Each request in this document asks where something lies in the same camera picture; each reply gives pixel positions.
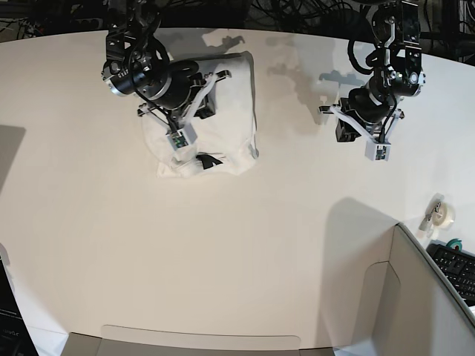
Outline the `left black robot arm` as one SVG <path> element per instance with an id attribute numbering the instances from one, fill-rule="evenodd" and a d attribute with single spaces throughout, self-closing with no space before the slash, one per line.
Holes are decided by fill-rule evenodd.
<path id="1" fill-rule="evenodd" d="M 418 96 L 425 84 L 422 69 L 419 5 L 417 1 L 360 1 L 359 18 L 365 22 L 371 7 L 370 29 L 374 50 L 358 62 L 354 47 L 362 33 L 357 29 L 347 44 L 353 69 L 369 76 L 368 82 L 353 88 L 338 104 L 321 106 L 321 113 L 336 116 L 338 142 L 353 142 L 359 137 L 376 144 L 387 144 L 396 122 L 404 117 L 399 103 Z"/>

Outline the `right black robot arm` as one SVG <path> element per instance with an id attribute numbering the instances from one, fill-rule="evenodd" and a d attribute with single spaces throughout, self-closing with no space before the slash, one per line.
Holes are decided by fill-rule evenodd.
<path id="1" fill-rule="evenodd" d="M 170 60 L 155 36 L 164 9 L 156 1 L 108 2 L 106 60 L 101 76 L 115 95 L 141 98 L 138 116 L 150 116 L 165 128 L 172 146 L 183 148 L 197 139 L 192 118 L 215 115 L 209 93 L 231 73 L 201 73 L 194 60 Z"/>

